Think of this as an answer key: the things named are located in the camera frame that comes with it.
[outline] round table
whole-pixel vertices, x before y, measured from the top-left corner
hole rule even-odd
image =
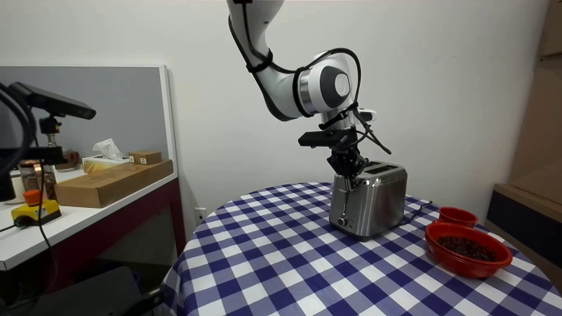
[[[562,314],[521,251],[489,279],[459,277],[426,249],[436,207],[361,242],[329,223],[327,182],[243,195],[213,212],[164,281],[175,314]],[[408,196],[406,216],[422,200]]]

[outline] red bowl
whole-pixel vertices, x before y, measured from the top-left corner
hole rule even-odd
[[[464,209],[457,209],[457,207],[442,207],[440,209],[440,221],[445,223],[456,223],[456,224],[463,224],[463,226],[475,226],[478,217]]]
[[[440,244],[438,240],[443,237],[464,239],[480,247],[487,249],[487,253],[494,254],[494,260],[477,260],[468,254],[461,254],[457,251],[449,249],[447,246]],[[452,270],[454,274],[484,279],[494,275],[499,268],[505,268],[512,263],[512,251],[499,242],[498,239],[491,237],[485,232],[434,221],[426,228],[426,240],[427,247],[433,253],[433,258],[443,265],[445,268]]]

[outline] silver toaster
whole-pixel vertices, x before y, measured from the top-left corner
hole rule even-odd
[[[366,167],[354,188],[336,175],[331,223],[359,239],[382,235],[405,216],[406,181],[406,168],[382,161]]]

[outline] blue checkered tablecloth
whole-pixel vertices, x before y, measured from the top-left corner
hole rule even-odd
[[[329,223],[331,184],[254,191],[203,223],[164,281],[173,314],[562,314],[521,251],[489,279],[459,277],[426,249],[436,207],[361,242]],[[406,216],[424,205],[408,198]]]

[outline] white wall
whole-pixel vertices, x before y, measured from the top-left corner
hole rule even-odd
[[[362,105],[380,112],[378,135],[396,153],[366,144],[364,154],[406,165],[410,193],[484,216],[492,184],[508,175],[545,9],[547,0],[289,0],[269,44],[287,66],[355,49]],[[319,119],[278,123],[268,112],[224,0],[0,0],[0,30],[2,61],[168,63],[190,224],[194,205],[333,181],[329,153],[298,145]]]

